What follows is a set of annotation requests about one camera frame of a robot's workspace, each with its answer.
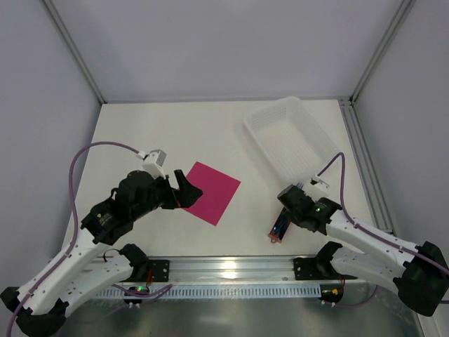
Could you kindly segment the pink paper napkin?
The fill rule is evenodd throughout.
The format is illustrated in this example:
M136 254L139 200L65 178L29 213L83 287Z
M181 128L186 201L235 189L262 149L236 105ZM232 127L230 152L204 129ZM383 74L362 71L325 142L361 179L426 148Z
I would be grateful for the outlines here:
M187 174L187 180L202 190L203 195L193 206L184 210L216 226L236 194L241 181L198 161Z

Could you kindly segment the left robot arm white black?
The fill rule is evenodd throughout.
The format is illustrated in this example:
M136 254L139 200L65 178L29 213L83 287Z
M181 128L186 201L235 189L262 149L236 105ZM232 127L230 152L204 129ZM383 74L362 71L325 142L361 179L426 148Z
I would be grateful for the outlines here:
M135 244L119 249L103 267L83 269L133 229L134 223L158 209L189 208L203 192L181 170L175 171L177 188L168 177L132 171L106 200L95 205L76 227L72 241L32 280L1 293L13 313L12 322L26 336L52 336L81 304L97 292L122 281L147 278L152 261Z

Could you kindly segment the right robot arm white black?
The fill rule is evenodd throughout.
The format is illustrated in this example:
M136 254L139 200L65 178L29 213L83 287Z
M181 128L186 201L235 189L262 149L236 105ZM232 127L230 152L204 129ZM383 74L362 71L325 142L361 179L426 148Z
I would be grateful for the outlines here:
M381 286L419 315L432 316L448 291L448 264L437 245L407 242L352 218L342 205L314 200L297 186L277 199L296 226L331 238L314 257L326 278L350 276Z

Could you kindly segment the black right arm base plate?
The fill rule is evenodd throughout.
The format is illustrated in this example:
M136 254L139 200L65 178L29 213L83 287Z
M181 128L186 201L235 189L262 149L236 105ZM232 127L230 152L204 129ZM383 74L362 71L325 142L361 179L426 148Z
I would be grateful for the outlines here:
M318 269L315 257L294 258L293 272L296 281L318 281L318 280L354 280L351 275L341 275L336 272L322 272Z

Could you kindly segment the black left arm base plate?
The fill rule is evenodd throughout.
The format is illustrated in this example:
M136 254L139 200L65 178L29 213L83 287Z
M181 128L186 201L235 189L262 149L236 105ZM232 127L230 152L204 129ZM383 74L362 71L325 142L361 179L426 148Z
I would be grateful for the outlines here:
M130 276L120 282L154 283L168 282L170 272L169 260L149 260L132 267Z

